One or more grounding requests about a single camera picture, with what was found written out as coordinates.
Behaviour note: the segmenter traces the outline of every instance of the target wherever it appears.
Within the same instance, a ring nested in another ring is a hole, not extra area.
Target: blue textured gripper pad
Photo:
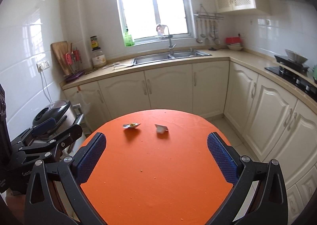
[[[87,182],[105,149],[106,137],[104,134],[100,134],[77,165],[75,180],[78,185]]]
[[[239,180],[238,167],[213,133],[208,135],[207,146],[226,181],[236,185]]]

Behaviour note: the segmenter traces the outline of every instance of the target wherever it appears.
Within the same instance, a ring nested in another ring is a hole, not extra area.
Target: piece of trash
[[[156,132],[159,134],[164,134],[165,131],[168,131],[168,128],[166,126],[157,125],[157,124],[155,124],[155,126],[156,126]]]
[[[132,122],[132,123],[130,123],[130,124],[125,124],[125,125],[123,125],[123,128],[136,128],[136,127],[138,127],[138,126],[140,126],[141,124],[139,124],[139,123],[134,123],[134,122]]]

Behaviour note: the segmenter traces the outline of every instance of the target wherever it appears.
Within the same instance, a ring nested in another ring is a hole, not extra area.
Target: window frame
[[[118,3],[118,11],[119,11],[119,18],[120,18],[120,23],[121,23],[121,29],[122,29],[122,34],[125,32],[125,29],[127,27],[126,25],[126,17],[124,15],[124,8],[123,8],[123,2],[122,0],[117,0]],[[186,24],[187,24],[187,33],[184,34],[173,34],[174,39],[190,39],[194,38],[194,27],[193,27],[193,11],[191,7],[191,0],[183,0],[184,3],[184,10],[185,10],[185,19],[186,19]],[[160,23],[160,18],[159,18],[159,10],[158,10],[158,5],[157,1],[153,0],[153,7],[154,7],[154,13],[155,13],[155,20],[156,23]],[[161,42],[161,41],[168,41],[168,38],[158,38],[157,36],[151,36],[151,37],[143,37],[139,39],[134,39],[135,45],[140,45],[140,44],[146,44],[146,43],[152,43],[152,42]]]

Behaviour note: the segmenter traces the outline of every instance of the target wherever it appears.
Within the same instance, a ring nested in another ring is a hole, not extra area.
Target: kitchen sink
[[[173,54],[169,52],[146,55],[142,57],[134,58],[134,65],[140,65],[145,63],[151,63],[155,61],[169,60],[169,59],[178,59],[178,58],[188,58],[188,57],[202,57],[202,56],[211,56],[208,53],[193,50],[193,51],[175,51]]]

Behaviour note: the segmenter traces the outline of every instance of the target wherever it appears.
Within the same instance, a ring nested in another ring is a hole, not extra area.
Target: beige countertop
[[[80,77],[78,80],[74,82],[63,85],[62,89],[65,90],[71,87],[80,86],[80,85],[98,81],[101,79],[128,74],[132,72],[148,70],[148,69],[155,69],[155,68],[168,67],[168,66],[174,66],[174,65],[189,64],[189,63],[230,60],[244,67],[247,67],[259,73],[260,75],[274,81],[275,83],[279,84],[280,86],[282,86],[283,88],[285,88],[286,90],[294,94],[299,100],[301,100],[309,108],[311,108],[315,114],[317,114],[317,103],[312,98],[310,98],[307,94],[305,94],[303,91],[298,89],[296,86],[292,85],[286,80],[264,69],[265,67],[280,65],[274,61],[274,58],[269,56],[263,58],[261,57],[261,54],[253,54],[253,53],[248,53],[245,51],[232,51],[229,49],[220,49],[217,51],[209,51],[209,50],[201,50],[201,51],[209,53],[212,56],[190,57],[190,58],[172,59],[172,60],[169,59],[165,61],[140,64],[140,65],[136,65],[132,67],[117,68],[116,70],[114,70],[113,67],[109,67],[106,69],[101,68],[90,74]],[[121,63],[129,64],[129,63],[132,63],[132,60],[133,59],[127,59],[127,60],[121,61]],[[305,78],[305,76],[297,73],[296,71],[290,68],[287,68],[287,69]]]

